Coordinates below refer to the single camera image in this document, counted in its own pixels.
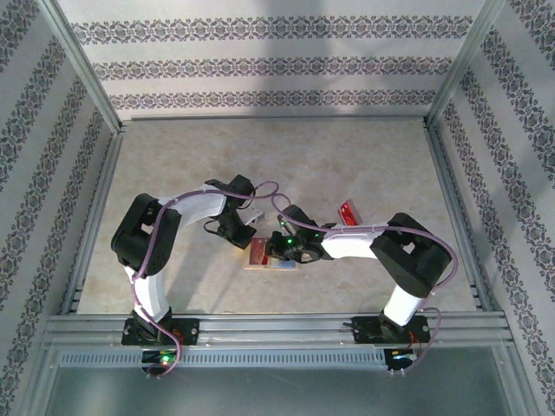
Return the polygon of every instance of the floral pattern stripe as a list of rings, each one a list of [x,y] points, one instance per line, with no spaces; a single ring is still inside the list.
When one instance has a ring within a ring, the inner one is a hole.
[[[510,0],[509,4],[555,71],[555,12],[547,0]]]
[[[472,70],[464,74],[460,85],[484,135],[505,190],[508,192],[520,228],[525,234],[529,250],[534,255],[534,262],[539,268],[539,275],[544,279],[547,291],[552,294],[552,302],[555,302],[555,248],[552,246],[552,240],[547,236],[547,229],[537,213],[537,206],[528,192],[511,149]]]
[[[104,120],[100,111],[95,109],[88,123],[87,132],[75,159],[75,164],[71,169],[54,224],[46,240],[44,253],[36,269],[36,275],[29,290],[29,296],[23,307],[21,321],[17,325],[16,336],[8,352],[7,362],[2,369],[2,378],[0,379],[0,414],[10,413],[10,403],[14,399],[21,374],[24,370],[22,363],[26,362],[29,358],[29,349],[36,334],[36,326],[40,321],[50,283],[56,273],[56,264],[62,252],[63,243],[69,230],[82,184],[87,175],[88,165],[93,157],[103,123]]]
[[[449,102],[443,116],[454,141],[460,162],[472,192],[483,231],[491,245],[493,257],[497,263],[499,275],[505,284],[513,314],[519,325],[526,350],[536,367],[535,375],[541,383],[542,392],[551,412],[555,413],[555,367],[549,354],[549,347],[538,328],[538,317],[533,312],[532,300],[528,295],[520,271],[515,265],[513,253],[508,245],[505,231],[500,225],[498,213],[493,206],[492,196],[487,190],[484,176],[480,172],[470,141],[467,137],[460,116],[452,101]]]
[[[0,74],[38,16],[34,0],[13,0],[0,16]]]
[[[323,56],[95,63],[101,81],[214,76],[445,75],[448,57]]]
[[[294,90],[225,93],[167,93],[111,95],[115,109],[281,107],[281,106],[426,106],[434,90]]]
[[[8,180],[13,163],[17,160],[23,144],[35,124],[36,116],[42,108],[44,99],[54,79],[60,72],[66,55],[62,45],[55,37],[49,42],[35,67],[29,82],[16,103],[16,108],[6,121],[0,139],[0,192]]]
[[[555,189],[555,129],[552,123],[535,99],[532,88],[526,82],[498,30],[493,29],[487,34],[481,49]]]
[[[249,39],[461,39],[471,16],[280,16],[73,23],[81,45]]]
[[[31,232],[35,228],[35,222],[42,209],[42,203],[48,194],[57,165],[86,94],[87,89],[81,79],[76,77],[46,146],[42,150],[28,190],[20,204],[20,211],[16,214],[14,223],[10,227],[11,232],[4,242],[0,256],[0,310],[3,310],[3,303],[10,294],[10,286],[19,271],[23,253],[27,249]]]

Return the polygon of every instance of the glass panel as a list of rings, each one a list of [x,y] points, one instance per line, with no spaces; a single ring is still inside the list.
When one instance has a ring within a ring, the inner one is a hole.
[[[180,368],[148,380],[135,368],[61,368],[48,415],[509,414],[489,348],[435,349],[406,377],[382,371]]]

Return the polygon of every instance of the metal bracket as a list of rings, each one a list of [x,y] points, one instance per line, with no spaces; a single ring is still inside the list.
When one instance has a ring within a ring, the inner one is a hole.
[[[355,316],[347,325],[353,329],[355,344],[392,344],[390,340],[384,340],[378,316]],[[413,319],[403,327],[403,331],[395,340],[395,344],[409,344],[410,333],[420,341],[430,341],[430,330],[426,316],[413,316]]]
[[[181,340],[181,345],[197,345],[199,339],[199,319],[172,318],[170,331]],[[147,331],[134,318],[125,321],[121,345],[137,347],[170,346],[172,341],[164,336],[161,341],[147,334]]]
[[[409,358],[401,358],[399,360],[396,357],[412,354],[413,351],[413,349],[384,349],[383,354],[388,371],[401,371],[412,366],[413,361]]]

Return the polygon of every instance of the red object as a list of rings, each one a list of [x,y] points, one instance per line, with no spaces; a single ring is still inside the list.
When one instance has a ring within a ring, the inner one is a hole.
[[[268,238],[253,238],[251,241],[251,254],[249,256],[249,265],[266,265],[268,264],[268,256],[266,256],[266,242]]]
[[[343,225],[347,225],[349,227],[362,225],[361,216],[356,210],[352,199],[347,199],[343,205],[341,205],[337,213],[339,214]]]

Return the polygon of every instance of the cable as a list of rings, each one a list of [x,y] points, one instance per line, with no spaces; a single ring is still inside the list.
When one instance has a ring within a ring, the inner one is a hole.
[[[208,229],[206,228],[207,225],[209,225],[209,224],[211,224],[211,223],[215,223],[216,221],[217,221],[217,220],[215,220],[215,219],[211,219],[210,221],[206,221],[206,222],[204,223],[204,225],[202,226],[202,228],[204,228],[205,231],[206,231],[208,234],[213,234],[214,236],[217,236],[218,233],[217,233],[216,231],[208,230]]]
[[[158,329],[161,333],[163,333],[164,335],[166,335],[167,337],[169,337],[174,343],[175,343],[175,348],[176,348],[176,357],[175,357],[175,361],[173,362],[173,364],[170,366],[170,368],[168,368],[164,373],[159,374],[157,376],[158,379],[161,379],[162,377],[167,376],[168,374],[170,374],[178,365],[178,363],[181,360],[181,354],[182,354],[182,349],[181,349],[181,342],[180,340],[171,332],[169,332],[168,330],[164,329],[161,327],[161,325],[159,325],[152,316],[150,316],[146,310],[144,309],[144,307],[142,306],[142,303],[140,303],[139,297],[137,295],[137,290],[135,288],[135,281],[137,279],[140,279],[144,276],[145,274],[145,270],[147,269],[148,266],[148,262],[150,261],[150,257],[153,254],[153,249],[154,249],[154,243],[156,242],[156,236],[158,235],[158,229],[160,228],[160,221],[162,219],[162,216],[164,215],[164,212],[171,207],[172,205],[176,204],[177,202],[181,201],[184,198],[188,198],[188,197],[192,197],[195,195],[202,195],[205,193],[215,193],[215,194],[220,194],[220,195],[226,195],[228,197],[235,197],[235,198],[243,198],[243,199],[249,199],[249,200],[254,200],[254,199],[263,199],[263,198],[271,198],[274,194],[276,194],[279,190],[279,184],[276,181],[273,180],[267,180],[263,183],[261,183],[260,185],[258,185],[255,188],[255,191],[258,188],[261,188],[264,185],[274,185],[275,189],[265,195],[262,196],[256,196],[256,195],[252,195],[252,196],[246,196],[246,195],[241,195],[239,193],[234,193],[234,192],[227,192],[227,191],[221,191],[221,190],[198,190],[198,191],[191,191],[191,192],[186,192],[186,193],[182,193],[181,195],[175,197],[174,199],[172,199],[171,201],[168,201],[166,204],[164,204],[162,206],[162,208],[160,208],[160,211],[158,212],[158,215],[156,216],[156,220],[154,221],[153,224],[153,230],[152,233],[150,235],[150,239],[148,241],[148,247],[147,247],[147,253],[145,254],[145,258],[143,258],[142,264],[139,267],[139,270],[137,270],[137,272],[133,275],[133,277],[131,278],[131,293],[133,294],[133,299],[135,302],[135,305],[137,305],[137,307],[139,308],[139,311],[144,315],[143,317],[146,318],[146,320],[151,323],[156,329]]]
[[[416,360],[410,365],[410,367],[401,371],[392,370],[391,371],[392,375],[397,375],[397,374],[405,375],[409,371],[412,371],[416,367],[418,367],[418,365],[422,362],[422,360],[424,360],[424,357],[432,347],[432,344],[435,342],[435,338],[437,337],[437,333],[440,331],[440,325],[441,325],[441,311],[438,308],[434,308],[434,307],[425,308],[422,310],[422,312],[430,312],[432,310],[435,311],[435,313],[437,314],[437,322],[435,323],[434,332],[430,336],[430,341],[428,341],[428,344],[426,344],[426,347],[424,347],[422,352],[416,357]]]
[[[309,230],[314,230],[314,231],[319,231],[319,232],[326,232],[329,234],[349,234],[349,233],[360,233],[360,232],[380,232],[380,231],[399,231],[399,232],[407,232],[410,234],[415,234],[417,236],[421,236],[421,237],[425,237],[425,238],[429,238],[430,240],[436,242],[437,244],[439,244],[440,246],[442,246],[447,253],[449,253],[449,256],[452,258],[453,260],[453,268],[451,269],[451,271],[449,272],[449,274],[447,275],[447,277],[445,279],[443,279],[441,282],[437,283],[434,288],[432,289],[432,291],[430,292],[430,295],[433,295],[436,289],[439,289],[443,286],[445,286],[446,284],[448,284],[455,276],[455,274],[457,273],[457,270],[459,269],[459,258],[457,257],[457,253],[454,252],[453,248],[443,239],[435,236],[434,234],[431,234],[429,232],[425,232],[425,231],[420,231],[420,230],[416,230],[413,228],[407,228],[407,227],[395,227],[392,225],[371,225],[371,226],[356,226],[356,227],[349,227],[349,226],[344,226],[341,228],[336,228],[336,229],[329,229],[329,228],[323,228],[323,227],[318,227],[315,225],[310,225],[310,224],[306,224],[303,223],[301,221],[297,221],[296,219],[291,218],[290,216],[288,216],[287,214],[285,214],[281,209],[279,209],[278,205],[276,204],[276,197],[285,197],[287,198],[287,196],[283,195],[283,193],[275,193],[274,195],[271,196],[271,204],[274,207],[274,209],[283,217],[285,218],[287,221],[289,221],[292,224],[296,224],[299,227],[304,227],[307,228]],[[426,299],[424,299],[422,301],[422,303],[420,304],[420,308],[422,306],[424,306],[424,304],[428,301],[427,297]]]
[[[265,185],[274,185],[275,189],[272,192],[267,193],[265,195],[256,196],[256,190],[261,188],[262,186],[265,186]],[[162,219],[162,216],[163,216],[164,212],[168,208],[170,208],[172,205],[178,203],[179,201],[181,201],[184,198],[192,197],[192,196],[195,196],[195,195],[203,195],[203,194],[206,194],[206,193],[226,195],[228,197],[242,198],[242,199],[250,200],[250,201],[252,201],[254,199],[270,198],[272,206],[283,218],[287,219],[292,224],[296,224],[298,226],[301,226],[301,227],[304,227],[304,228],[307,228],[307,229],[310,229],[310,230],[314,230],[314,231],[336,234],[336,233],[351,233],[351,232],[361,232],[361,231],[362,232],[376,232],[376,231],[389,230],[389,231],[399,231],[399,232],[407,232],[407,233],[415,234],[415,235],[418,235],[418,236],[421,236],[421,237],[429,238],[432,241],[436,242],[437,244],[440,244],[442,247],[444,247],[446,249],[446,251],[449,253],[451,258],[453,259],[453,268],[451,269],[451,272],[449,273],[449,275],[443,281],[436,284],[434,286],[434,289],[438,289],[438,288],[444,286],[445,284],[447,284],[451,279],[453,279],[454,275],[457,272],[457,269],[459,267],[459,259],[456,255],[456,253],[454,252],[454,250],[444,240],[434,236],[433,234],[430,234],[429,232],[415,230],[415,229],[411,229],[411,228],[407,228],[407,227],[394,227],[394,226],[390,226],[390,225],[378,225],[378,226],[373,225],[373,226],[365,226],[365,227],[364,226],[363,227],[342,227],[340,229],[335,229],[334,230],[334,229],[317,227],[317,226],[314,226],[314,225],[305,224],[305,223],[302,223],[300,221],[297,221],[297,220],[289,217],[287,214],[285,214],[282,210],[280,210],[278,208],[278,205],[276,204],[276,201],[275,201],[276,197],[285,198],[287,200],[287,203],[289,205],[291,204],[291,200],[286,195],[284,195],[283,193],[278,193],[278,190],[279,190],[278,182],[273,181],[273,180],[268,180],[268,181],[265,181],[265,182],[259,184],[258,186],[256,186],[255,189],[254,189],[255,192],[253,193],[252,196],[250,196],[250,195],[249,196],[241,195],[241,194],[238,194],[238,193],[221,191],[221,190],[191,191],[191,192],[183,193],[183,194],[175,197],[174,199],[168,201],[166,204],[164,204],[162,206],[162,208],[158,212],[158,215],[156,217],[156,220],[154,221],[153,230],[152,230],[152,233],[150,235],[149,242],[148,242],[147,253],[145,254],[145,257],[143,258],[143,261],[142,261],[141,266],[139,267],[139,270],[131,278],[131,289],[132,289],[131,291],[132,291],[132,294],[133,294],[133,297],[134,297],[134,300],[135,300],[135,304],[139,307],[140,312],[144,315],[144,317],[147,318],[148,322],[153,324],[153,326],[155,328],[157,328],[163,334],[167,335],[175,343],[175,346],[176,346],[176,349],[177,349],[177,355],[176,355],[175,361],[173,362],[172,366],[170,368],[168,368],[164,373],[158,375],[158,378],[165,377],[166,375],[171,373],[175,369],[175,367],[177,367],[177,365],[178,365],[178,363],[181,359],[181,353],[182,353],[181,343],[180,343],[180,340],[178,340],[178,338],[175,335],[173,335],[169,331],[163,329],[157,322],[154,321],[153,317],[150,316],[146,312],[146,310],[143,308],[142,304],[140,303],[139,297],[137,296],[134,283],[137,279],[142,278],[145,274],[145,271],[146,271],[147,266],[148,266],[148,262],[150,261],[150,257],[153,254],[154,243],[155,243],[156,237],[158,235],[158,229],[160,228],[160,221]],[[426,302],[426,300],[427,299],[424,299],[420,306],[423,306],[423,304]],[[413,365],[408,368],[408,370],[415,367],[415,365],[419,361],[421,361],[421,359],[428,353],[428,350],[429,350],[431,344],[434,342],[435,336],[437,335],[437,331],[439,330],[439,327],[440,327],[440,324],[441,324],[441,312],[437,308],[427,308],[427,309],[424,309],[424,310],[436,310],[437,313],[438,313],[438,322],[437,322],[435,331],[434,331],[432,337],[430,338],[430,342],[424,348],[424,350],[422,351],[418,360],[415,361],[413,363]]]

